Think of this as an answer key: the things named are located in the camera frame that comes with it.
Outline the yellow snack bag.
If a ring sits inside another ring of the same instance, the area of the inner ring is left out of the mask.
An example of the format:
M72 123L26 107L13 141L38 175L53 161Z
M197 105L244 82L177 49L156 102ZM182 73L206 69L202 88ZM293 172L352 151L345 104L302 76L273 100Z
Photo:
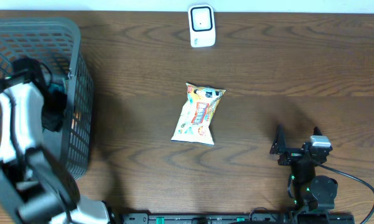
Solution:
M187 101L177 122L171 141L214 145L210 123L226 90L186 83Z

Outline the light teal wipes packet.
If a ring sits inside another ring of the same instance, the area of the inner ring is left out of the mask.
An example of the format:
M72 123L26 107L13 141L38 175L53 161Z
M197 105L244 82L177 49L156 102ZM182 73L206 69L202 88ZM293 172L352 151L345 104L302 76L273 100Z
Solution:
M69 83L69 80L63 79L62 81L63 81L64 93L68 94L68 83Z

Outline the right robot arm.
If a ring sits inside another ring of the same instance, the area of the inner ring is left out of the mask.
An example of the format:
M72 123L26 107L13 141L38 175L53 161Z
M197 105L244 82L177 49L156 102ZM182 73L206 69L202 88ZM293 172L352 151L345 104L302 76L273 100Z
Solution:
M313 135L300 148L288 147L281 125L270 149L279 156L280 166L289 166L288 194L295 200L295 209L289 212L290 223L329 223L329 211L335 208L338 183L325 175L317 175L316 167L327 161L332 151L328 137L315 127Z

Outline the teal Listerine mouthwash bottle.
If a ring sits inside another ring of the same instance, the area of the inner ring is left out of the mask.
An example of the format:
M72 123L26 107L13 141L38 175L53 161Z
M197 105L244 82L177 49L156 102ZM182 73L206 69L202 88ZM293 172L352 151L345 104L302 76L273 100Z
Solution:
M48 90L51 94L54 94L56 92L59 92L59 93L63 93L63 94L67 94L67 91L65 89L65 86L64 84L58 84L58 83L51 83L49 86L48 86Z

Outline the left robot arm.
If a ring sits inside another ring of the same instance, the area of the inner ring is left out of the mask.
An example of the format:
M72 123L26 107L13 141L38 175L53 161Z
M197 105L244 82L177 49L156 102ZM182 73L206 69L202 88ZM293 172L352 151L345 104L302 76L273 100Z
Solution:
M66 94L50 91L44 64L23 57L0 80L0 204L16 223L114 223L102 201L80 195L75 179L47 150L44 130L60 131Z

